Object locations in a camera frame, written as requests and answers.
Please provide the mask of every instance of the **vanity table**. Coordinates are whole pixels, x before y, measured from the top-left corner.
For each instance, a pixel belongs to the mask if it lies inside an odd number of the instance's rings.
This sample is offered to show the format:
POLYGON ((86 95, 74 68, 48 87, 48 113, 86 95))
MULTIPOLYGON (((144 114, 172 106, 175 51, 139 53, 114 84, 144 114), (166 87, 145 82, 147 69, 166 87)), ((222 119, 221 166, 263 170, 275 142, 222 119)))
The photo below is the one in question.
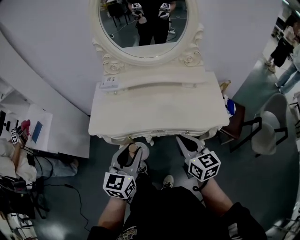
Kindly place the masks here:
POLYGON ((208 139, 229 124, 216 76, 203 66, 196 0, 186 0, 187 23, 177 42, 127 49, 108 37, 98 3, 90 0, 90 17, 104 75, 95 90, 90 135, 119 145, 145 137, 153 145, 155 136, 208 139))

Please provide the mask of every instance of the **black shirt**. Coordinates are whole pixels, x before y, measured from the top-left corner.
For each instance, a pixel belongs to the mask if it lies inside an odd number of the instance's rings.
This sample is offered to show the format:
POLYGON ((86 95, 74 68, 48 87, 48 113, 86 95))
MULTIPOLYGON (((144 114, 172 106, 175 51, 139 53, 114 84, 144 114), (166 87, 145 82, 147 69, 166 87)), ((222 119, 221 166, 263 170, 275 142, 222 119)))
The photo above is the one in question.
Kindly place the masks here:
POLYGON ((158 19, 158 14, 163 3, 170 3, 174 0, 129 0, 129 3, 139 3, 144 11, 144 16, 151 21, 158 19))
POLYGON ((93 227, 88 240, 267 239, 263 228, 240 203, 217 217, 183 187, 158 191, 149 202, 133 204, 121 234, 93 227))

